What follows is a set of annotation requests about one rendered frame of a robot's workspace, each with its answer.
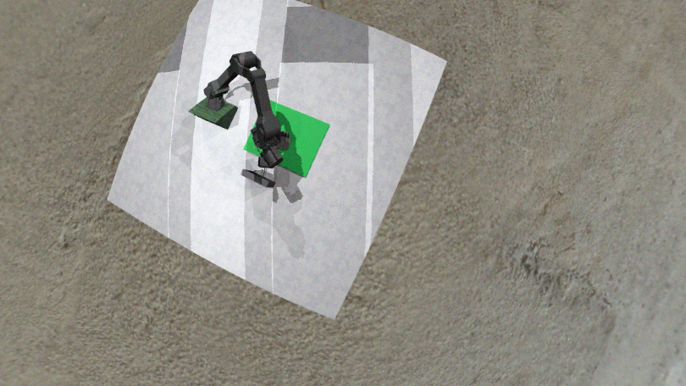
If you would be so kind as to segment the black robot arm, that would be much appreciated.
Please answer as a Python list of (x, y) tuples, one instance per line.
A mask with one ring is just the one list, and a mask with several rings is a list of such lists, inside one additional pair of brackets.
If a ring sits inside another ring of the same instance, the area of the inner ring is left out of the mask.
[[(224, 94), (230, 90), (229, 84), (237, 75), (243, 76), (252, 86), (252, 95), (257, 110), (256, 127), (251, 130), (254, 144), (262, 148), (261, 154), (270, 168), (284, 161), (278, 150), (289, 150), (289, 132), (281, 132), (279, 119), (272, 111), (266, 84), (266, 73), (261, 60), (252, 52), (233, 54), (230, 66), (218, 77), (207, 84), (204, 95), (207, 97), (205, 108), (218, 111), (224, 105)], [(257, 69), (251, 71), (250, 69)], [(273, 138), (271, 140), (271, 138)]]

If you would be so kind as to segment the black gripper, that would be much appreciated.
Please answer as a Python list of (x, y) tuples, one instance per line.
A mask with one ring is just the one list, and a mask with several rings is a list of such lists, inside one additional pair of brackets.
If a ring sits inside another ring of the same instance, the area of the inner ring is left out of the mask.
[(264, 160), (262, 154), (261, 154), (261, 157), (258, 158), (258, 166), (259, 166), (260, 168), (270, 168), (270, 167), (267, 165), (266, 161)]

